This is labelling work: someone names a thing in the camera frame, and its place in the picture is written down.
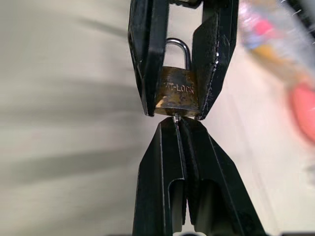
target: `metal shackle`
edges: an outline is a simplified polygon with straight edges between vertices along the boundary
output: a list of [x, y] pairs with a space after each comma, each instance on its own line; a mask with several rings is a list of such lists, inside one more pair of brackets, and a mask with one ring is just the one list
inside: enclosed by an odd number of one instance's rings
[[187, 46], [187, 44], [178, 38], [168, 38], [166, 40], [166, 44], [177, 45], [181, 49], [183, 49], [183, 52], [185, 55], [185, 69], [191, 70], [190, 50], [189, 50], [189, 47]]

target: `padlock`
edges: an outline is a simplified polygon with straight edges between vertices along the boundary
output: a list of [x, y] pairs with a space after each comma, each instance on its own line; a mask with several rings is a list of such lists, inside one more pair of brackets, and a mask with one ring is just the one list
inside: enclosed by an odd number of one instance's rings
[[177, 38], [169, 38], [166, 43], [175, 44], [183, 49], [186, 68], [163, 66], [162, 83], [157, 93], [155, 113], [195, 117], [199, 114], [199, 102], [196, 77], [191, 71], [189, 48]]

